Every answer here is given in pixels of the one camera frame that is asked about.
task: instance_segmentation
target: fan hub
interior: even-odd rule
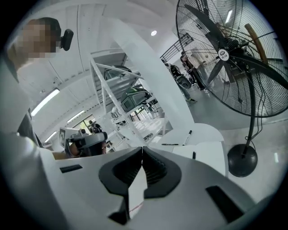
[[[230,57],[229,52],[226,49],[219,49],[218,55],[219,55],[219,58],[225,62],[228,61]]]

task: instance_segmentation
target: red line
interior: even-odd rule
[[[142,204],[143,204],[143,202],[141,202],[141,204],[137,205],[135,208],[131,209],[129,212],[132,212],[132,211],[134,211],[135,209],[139,208]]]

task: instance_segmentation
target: black hair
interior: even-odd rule
[[[61,27],[57,19],[55,18],[39,18],[40,24],[50,25],[50,30],[54,33],[54,35],[60,39],[61,37]]]

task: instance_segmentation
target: railing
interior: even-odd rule
[[[184,46],[187,46],[194,41],[194,39],[188,33],[184,34],[180,40]],[[178,40],[160,57],[160,59],[163,59],[167,62],[180,51],[182,51],[182,48],[180,41]]]

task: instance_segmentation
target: fan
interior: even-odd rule
[[[178,37],[193,38],[180,43],[202,84],[230,109],[251,117],[246,144],[228,152],[230,173],[248,176],[258,161],[250,143],[262,130],[262,118],[288,108],[288,71],[276,34],[248,0],[179,0],[176,26]]]

